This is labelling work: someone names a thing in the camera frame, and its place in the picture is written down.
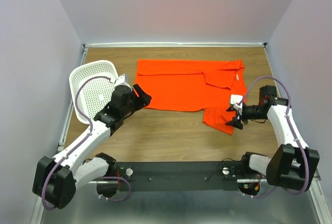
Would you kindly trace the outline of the orange t shirt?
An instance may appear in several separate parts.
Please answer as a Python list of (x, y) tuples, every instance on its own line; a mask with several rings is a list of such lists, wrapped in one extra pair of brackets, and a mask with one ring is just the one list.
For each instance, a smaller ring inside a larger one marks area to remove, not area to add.
[(203, 123), (226, 134), (231, 95), (247, 92), (241, 60), (138, 60), (135, 83), (152, 99), (149, 109), (203, 111)]

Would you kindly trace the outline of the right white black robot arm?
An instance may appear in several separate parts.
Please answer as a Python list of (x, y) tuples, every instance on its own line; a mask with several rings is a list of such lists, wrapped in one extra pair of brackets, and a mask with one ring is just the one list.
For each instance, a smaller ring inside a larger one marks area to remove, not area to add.
[(246, 105), (243, 99), (241, 95), (231, 95), (227, 110), (235, 112), (235, 116), (226, 124), (241, 130), (250, 120), (268, 120), (273, 127), (278, 149), (272, 158), (247, 152), (239, 164), (240, 175), (251, 178), (259, 173), (272, 186), (300, 193), (307, 191), (320, 155), (317, 150), (310, 149), (301, 137), (293, 119), (289, 100), (279, 97), (276, 87), (269, 85), (259, 89), (257, 105)]

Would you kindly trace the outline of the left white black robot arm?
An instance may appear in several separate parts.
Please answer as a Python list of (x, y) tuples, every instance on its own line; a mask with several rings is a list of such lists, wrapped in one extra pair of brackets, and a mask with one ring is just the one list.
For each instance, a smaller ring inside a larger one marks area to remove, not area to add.
[(66, 149), (52, 158), (42, 157), (36, 167), (32, 191), (41, 198), (47, 210), (62, 209), (72, 200), (76, 190), (101, 177), (114, 176), (114, 162), (108, 155), (99, 155), (88, 163), (86, 156), (100, 143), (110, 138), (136, 111), (147, 107), (152, 97), (134, 84), (114, 87), (110, 100), (97, 107), (93, 115), (81, 109), (76, 112), (88, 122), (87, 129)]

